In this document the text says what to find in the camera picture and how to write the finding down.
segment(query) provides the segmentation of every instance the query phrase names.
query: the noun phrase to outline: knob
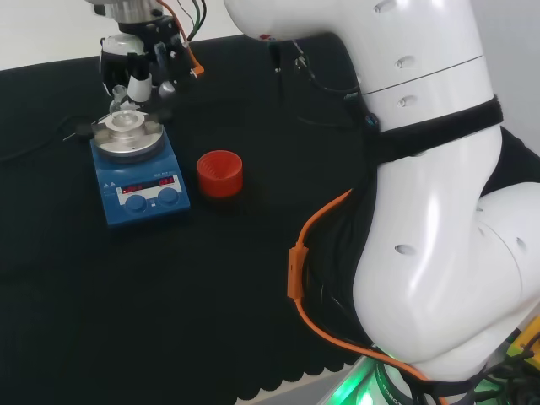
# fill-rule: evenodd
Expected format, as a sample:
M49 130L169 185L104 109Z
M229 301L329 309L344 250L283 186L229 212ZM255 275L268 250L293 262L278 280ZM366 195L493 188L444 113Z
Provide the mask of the knob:
M178 201L178 192L174 188L166 187L159 192L158 201L165 206L175 205Z
M132 213L141 213L146 209L146 198L131 196L126 200L126 209Z

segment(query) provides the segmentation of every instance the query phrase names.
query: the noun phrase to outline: black table surface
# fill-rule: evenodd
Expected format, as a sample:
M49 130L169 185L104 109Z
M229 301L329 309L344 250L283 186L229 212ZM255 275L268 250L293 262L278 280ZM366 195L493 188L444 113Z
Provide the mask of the black table surface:
M304 46L320 80L350 86L334 37ZM59 134L0 165L0 381L12 388L3 403L232 404L355 361L303 325L286 268L303 223L364 169L360 134L298 121L348 124L340 100L292 69L280 104L265 44L233 37L194 51L206 75L167 127L188 215L108 229L88 144ZM0 155L51 136L65 116L103 116L110 102L97 58L4 71L0 89ZM197 160L213 149L244 161L232 208L197 192ZM485 191L523 181L540 181L540 160L506 133Z

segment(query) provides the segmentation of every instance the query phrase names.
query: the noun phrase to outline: black strap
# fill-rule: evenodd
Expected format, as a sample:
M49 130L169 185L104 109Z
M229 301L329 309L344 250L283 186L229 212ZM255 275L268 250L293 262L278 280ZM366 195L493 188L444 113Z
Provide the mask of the black strap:
M492 100L448 116L368 136L368 155L374 165L418 155L456 141L504 120L499 100Z
M474 389L483 379L483 372L484 370L469 380L458 382L422 381L407 373L402 372L401 374L405 382L407 382L412 390L430 395L433 398L444 398L467 394L474 391Z

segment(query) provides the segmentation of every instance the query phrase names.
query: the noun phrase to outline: red led display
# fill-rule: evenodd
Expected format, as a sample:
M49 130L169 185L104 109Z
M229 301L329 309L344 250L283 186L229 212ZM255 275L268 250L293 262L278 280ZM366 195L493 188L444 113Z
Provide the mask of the red led display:
M122 194L129 194L130 192L140 192L141 190L146 190L147 188L153 188L157 186L167 186L169 184L174 184L175 178L164 177L162 179L145 181L144 183L131 184L130 186L125 186L121 188Z

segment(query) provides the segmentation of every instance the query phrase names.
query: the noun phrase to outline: red container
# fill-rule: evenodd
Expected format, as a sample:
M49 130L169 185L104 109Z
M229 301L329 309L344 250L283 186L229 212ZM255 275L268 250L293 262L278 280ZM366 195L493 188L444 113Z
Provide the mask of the red container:
M244 185L242 159L228 150L214 150L197 162L199 188L211 198L238 194Z

